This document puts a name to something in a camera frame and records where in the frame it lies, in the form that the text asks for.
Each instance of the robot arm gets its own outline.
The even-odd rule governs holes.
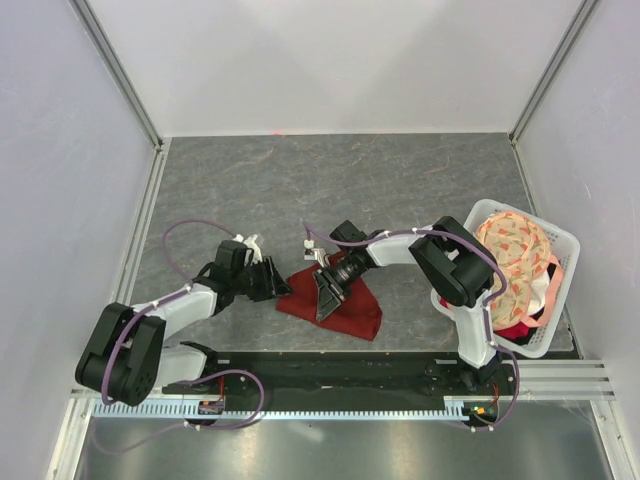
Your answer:
[[[237,237],[221,242],[215,260],[200,270],[189,293],[181,296],[182,291],[178,291],[163,297],[176,297],[169,303],[108,305],[76,367],[76,381],[101,390],[116,340],[133,316],[149,305],[157,308],[142,316],[118,352],[110,376],[109,396],[135,406],[154,387],[199,378],[207,360],[206,349],[195,344],[163,349],[166,338],[190,323],[217,315],[237,295],[260,302],[291,293],[271,258],[262,257],[255,240],[256,236],[251,236],[244,241]]]
[[[434,225],[421,230],[429,229],[456,235],[493,258],[452,217],[442,217]],[[366,235],[349,221],[336,228],[330,236],[339,242],[377,240],[366,247],[341,247],[345,256],[337,264],[323,265],[314,273],[318,288],[318,321],[323,321],[346,300],[349,285],[366,271],[392,264],[417,265],[440,297],[453,306],[460,358],[474,369],[491,362],[495,356],[493,333],[490,325],[487,332],[483,302],[490,295],[493,269],[485,261],[453,240],[418,234],[385,238],[385,232]]]

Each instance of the white panel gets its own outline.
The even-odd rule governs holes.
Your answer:
[[[0,15],[0,471],[43,478],[152,149],[65,0]]]
[[[521,141],[543,216],[582,253],[568,305],[640,448],[640,3],[606,0]]]
[[[579,0],[91,0],[166,136],[507,131]]]

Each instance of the orange patterned fabric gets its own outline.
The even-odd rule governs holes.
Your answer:
[[[536,223],[515,212],[492,215],[478,227],[476,238],[496,258],[509,283],[506,292],[491,303],[493,329],[510,328],[528,317],[531,282],[546,272],[551,243]],[[499,288],[496,275],[493,290]]]

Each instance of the red cloth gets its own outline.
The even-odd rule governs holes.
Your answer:
[[[444,298],[438,297],[438,301],[443,307],[449,308],[449,305]],[[526,337],[527,335],[529,335],[529,327],[527,327],[522,322],[518,322],[513,327],[505,328],[504,330],[498,330],[494,333],[496,335],[500,335],[502,338],[506,338],[507,340],[517,340],[518,338]]]
[[[342,256],[342,252],[331,255],[329,263],[335,264]],[[318,265],[313,265],[287,279],[293,294],[280,298],[276,310],[308,320],[327,330],[346,333],[369,341],[376,338],[382,321],[382,310],[376,297],[361,278],[350,285],[351,295],[340,307],[324,321],[320,323],[316,321],[318,288],[313,272],[318,268]]]

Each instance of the plastic basket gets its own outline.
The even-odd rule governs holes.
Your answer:
[[[538,330],[533,337],[531,337],[528,344],[516,345],[515,343],[502,338],[500,335],[494,335],[496,342],[503,347],[508,348],[511,351],[518,352],[528,358],[539,358],[549,350],[553,334],[558,327],[558,322],[562,315],[562,309],[564,308],[564,303],[567,299],[567,294],[569,293],[571,279],[573,278],[573,274],[576,270],[576,264],[578,263],[580,242],[578,242],[578,239],[570,233],[565,232],[549,222],[545,222],[541,218],[494,200],[480,200],[477,202],[467,217],[467,220],[464,222],[464,226],[470,232],[475,232],[490,215],[506,210],[518,212],[521,215],[530,218],[544,230],[551,242],[553,254],[556,256],[564,270],[564,278],[560,288],[558,289],[556,304],[553,308],[549,323],[544,327],[538,327]],[[449,318],[452,317],[451,311],[440,305],[438,302],[438,295],[435,290],[431,291],[431,302],[439,312],[445,314]]]

